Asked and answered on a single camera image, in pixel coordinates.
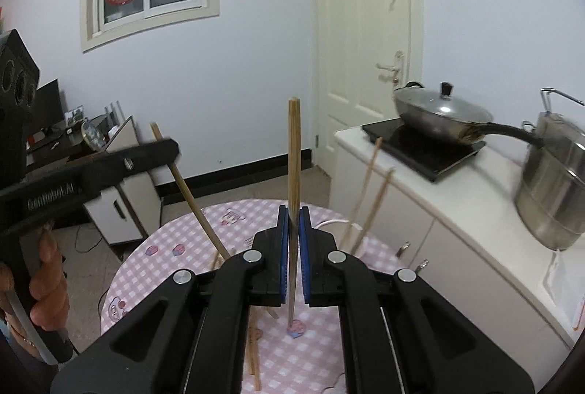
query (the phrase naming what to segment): black speaker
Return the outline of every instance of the black speaker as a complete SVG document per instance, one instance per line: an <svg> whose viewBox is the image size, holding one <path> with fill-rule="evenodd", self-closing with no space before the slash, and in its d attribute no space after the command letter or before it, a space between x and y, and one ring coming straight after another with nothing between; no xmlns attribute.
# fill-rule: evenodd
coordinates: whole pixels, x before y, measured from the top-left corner
<svg viewBox="0 0 585 394"><path fill-rule="evenodd" d="M26 170L24 124L33 116L36 66L16 29L0 34L0 189Z"/></svg>

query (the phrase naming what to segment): door handle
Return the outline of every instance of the door handle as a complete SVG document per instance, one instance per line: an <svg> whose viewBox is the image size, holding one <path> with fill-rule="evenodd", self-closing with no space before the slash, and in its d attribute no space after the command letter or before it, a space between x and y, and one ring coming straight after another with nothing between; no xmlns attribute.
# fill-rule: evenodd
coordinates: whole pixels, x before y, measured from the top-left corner
<svg viewBox="0 0 585 394"><path fill-rule="evenodd" d="M390 75L380 74L378 76L380 82L388 83L392 81L394 86L397 86L400 83L400 72L402 72L404 67L404 53L402 51L396 51L394 54L394 65L377 63L375 67L379 70L387 70L391 73Z"/></svg>
<svg viewBox="0 0 585 394"><path fill-rule="evenodd" d="M120 205L118 204L118 201L113 201L113 208L116 210L116 212L118 213L118 215L126 220L126 216L124 215L124 212L122 212L122 208L120 207Z"/></svg>

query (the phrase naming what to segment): pan handle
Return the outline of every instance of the pan handle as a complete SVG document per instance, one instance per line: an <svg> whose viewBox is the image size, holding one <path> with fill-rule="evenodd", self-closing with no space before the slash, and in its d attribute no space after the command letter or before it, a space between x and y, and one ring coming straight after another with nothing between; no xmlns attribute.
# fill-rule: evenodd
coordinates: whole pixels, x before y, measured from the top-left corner
<svg viewBox="0 0 585 394"><path fill-rule="evenodd" d="M478 130L484 135L510 136L539 148L543 146L542 138L539 138L522 128L518 128L517 126L500 125L499 123L482 123Z"/></svg>

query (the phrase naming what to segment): white wall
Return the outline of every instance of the white wall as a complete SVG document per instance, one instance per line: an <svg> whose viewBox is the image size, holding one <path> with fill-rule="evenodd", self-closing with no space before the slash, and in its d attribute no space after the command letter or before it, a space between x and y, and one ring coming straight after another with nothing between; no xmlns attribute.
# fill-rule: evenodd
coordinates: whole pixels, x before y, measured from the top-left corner
<svg viewBox="0 0 585 394"><path fill-rule="evenodd" d="M0 0L70 108L90 115L119 100L145 138L157 121L181 147L185 177L287 152L287 100L302 102L312 138L313 0L220 0L218 18L146 31L82 54L80 0ZM158 182L171 180L160 171Z"/></svg>
<svg viewBox="0 0 585 394"><path fill-rule="evenodd" d="M542 111L539 89L585 100L585 0L424 0L423 81L454 84L454 95L519 126ZM553 97L554 110L585 123L585 109ZM488 142L523 161L525 145Z"/></svg>

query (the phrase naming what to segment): wok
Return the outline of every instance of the wok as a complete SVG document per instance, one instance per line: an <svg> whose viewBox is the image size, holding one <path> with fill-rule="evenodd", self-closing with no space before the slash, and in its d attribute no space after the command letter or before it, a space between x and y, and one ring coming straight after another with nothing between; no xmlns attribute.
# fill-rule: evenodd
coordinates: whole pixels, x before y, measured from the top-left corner
<svg viewBox="0 0 585 394"><path fill-rule="evenodd" d="M504 135L542 146L542 139L522 128L493 123L493 116L484 108L452 97L453 86L441 83L441 91L433 92L422 83L409 82L394 91L396 108L407 125L420 132L457 145L472 145L485 135Z"/></svg>

